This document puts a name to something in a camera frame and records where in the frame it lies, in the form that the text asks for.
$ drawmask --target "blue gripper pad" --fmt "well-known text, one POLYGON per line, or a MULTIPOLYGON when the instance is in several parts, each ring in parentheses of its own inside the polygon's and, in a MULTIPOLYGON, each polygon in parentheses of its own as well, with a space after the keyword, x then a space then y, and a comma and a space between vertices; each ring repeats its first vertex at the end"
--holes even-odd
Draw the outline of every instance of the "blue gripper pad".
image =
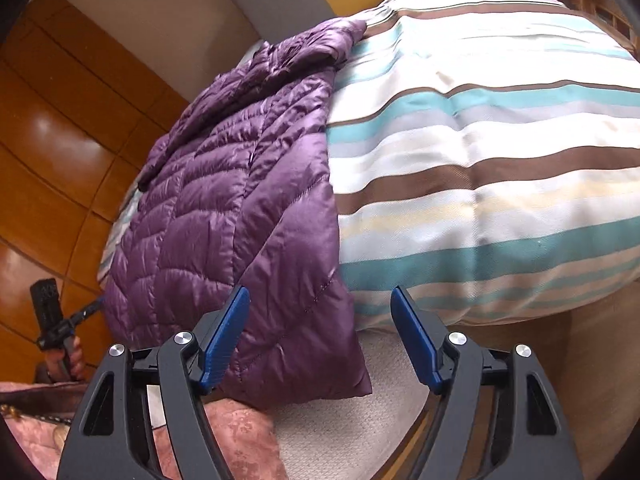
POLYGON ((436 395, 442 393, 444 381, 438 371, 438 357, 433 342, 415 315, 411 296, 396 287, 391 292, 391 317, 402 344, 414 366, 415 374, 436 395))
POLYGON ((222 381, 229 366, 231 354, 238 344, 249 316, 249 304, 249 291, 242 286, 226 310, 205 351, 204 373, 200 379, 200 387, 204 391, 210 392, 222 381))

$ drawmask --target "beige fabric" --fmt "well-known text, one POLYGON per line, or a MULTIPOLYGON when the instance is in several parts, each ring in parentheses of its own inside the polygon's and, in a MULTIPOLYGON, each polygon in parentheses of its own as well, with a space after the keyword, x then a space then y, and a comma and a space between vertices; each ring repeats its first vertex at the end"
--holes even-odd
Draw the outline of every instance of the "beige fabric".
POLYGON ((69 427, 65 424, 57 425, 53 430, 53 444, 56 447, 56 451, 62 455, 62 450, 65 447, 66 436, 69 434, 69 427))
POLYGON ((395 333, 358 334, 373 394, 274 410, 290 480, 370 480, 396 450, 429 394, 395 333))

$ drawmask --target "striped fabric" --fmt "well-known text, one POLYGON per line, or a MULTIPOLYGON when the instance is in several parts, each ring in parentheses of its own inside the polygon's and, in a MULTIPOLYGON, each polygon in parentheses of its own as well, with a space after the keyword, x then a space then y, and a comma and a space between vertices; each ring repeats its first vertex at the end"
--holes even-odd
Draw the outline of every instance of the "striped fabric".
POLYGON ((447 323, 575 308, 640 276, 640 64, 555 0, 387 0, 328 127, 358 327, 404 285, 447 323))

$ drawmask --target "brown fabric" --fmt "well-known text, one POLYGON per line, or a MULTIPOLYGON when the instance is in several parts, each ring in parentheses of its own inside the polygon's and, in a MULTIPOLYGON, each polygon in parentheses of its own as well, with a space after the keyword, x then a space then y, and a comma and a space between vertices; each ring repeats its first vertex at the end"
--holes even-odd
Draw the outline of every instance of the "brown fabric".
POLYGON ((71 418, 86 388, 86 383, 0 383, 0 404, 15 406, 27 415, 71 418))
POLYGON ((49 377, 46 363, 38 363, 36 365, 36 375, 33 378, 34 384, 53 384, 53 380, 49 377))
POLYGON ((437 166, 418 173, 381 176, 364 189, 336 194, 338 215, 355 213, 375 202, 410 200, 447 189, 477 189, 496 182, 543 180, 577 170, 623 170, 640 166, 640 150, 578 146, 535 158, 488 158, 469 168, 437 166))

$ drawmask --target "wooden panel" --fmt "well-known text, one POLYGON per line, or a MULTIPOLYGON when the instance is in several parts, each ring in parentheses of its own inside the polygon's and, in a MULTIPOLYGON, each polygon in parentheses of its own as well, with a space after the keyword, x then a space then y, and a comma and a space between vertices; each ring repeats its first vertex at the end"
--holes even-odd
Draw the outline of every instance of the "wooden panel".
POLYGON ((66 0, 31 0, 25 15, 36 23, 41 23, 71 4, 66 0))
POLYGON ((414 424, 409 428, 402 442, 398 445, 385 465, 373 475, 371 480, 400 480, 408 477, 407 469, 411 471, 417 454, 422 449, 425 434, 433 420, 434 409, 425 407, 418 415, 414 424))
POLYGON ((2 55, 38 94, 110 150, 117 152, 138 124, 134 107, 40 28, 8 41, 2 55))
POLYGON ((43 183, 0 146, 0 237, 64 274, 86 210, 43 183))
POLYGON ((53 276, 0 241, 0 322, 34 341, 40 330, 29 287, 43 278, 53 276))
POLYGON ((117 157, 95 197, 94 211, 107 220, 115 221, 120 203, 137 176, 136 168, 117 157))
POLYGON ((110 229, 110 222, 98 215, 90 214, 80 230, 80 236, 69 265, 68 276, 72 280, 97 292, 100 292, 100 285, 96 275, 110 229))
POLYGON ((43 361, 35 343, 31 343, 0 325, 0 381, 33 383, 36 364, 43 361))
POLYGON ((167 88, 162 97, 149 109, 147 115, 169 131, 188 104, 187 100, 181 97, 178 92, 167 88))
POLYGON ((160 126, 146 117, 142 117, 120 152, 120 156, 140 170, 145 165, 146 158, 154 143, 163 134, 164 131, 160 126))
POLYGON ((0 142, 31 171, 85 207, 114 157, 4 62, 0 62, 0 142))
POLYGON ((75 7, 38 24, 139 110, 148 110, 166 88, 162 79, 75 7))
POLYGON ((35 25, 30 20, 25 19, 24 16, 20 16, 14 23, 14 26, 9 31, 5 42, 0 45, 0 53, 4 55, 4 50, 8 44, 16 43, 25 38, 33 29, 35 25))
MULTIPOLYGON (((71 316, 97 297, 97 294, 75 283, 66 282, 62 294, 62 312, 65 317, 71 316)), ((93 365, 99 365, 105 352, 113 344, 113 337, 104 320, 104 314, 98 312, 91 316, 78 326, 76 334, 82 342, 86 361, 93 365)))

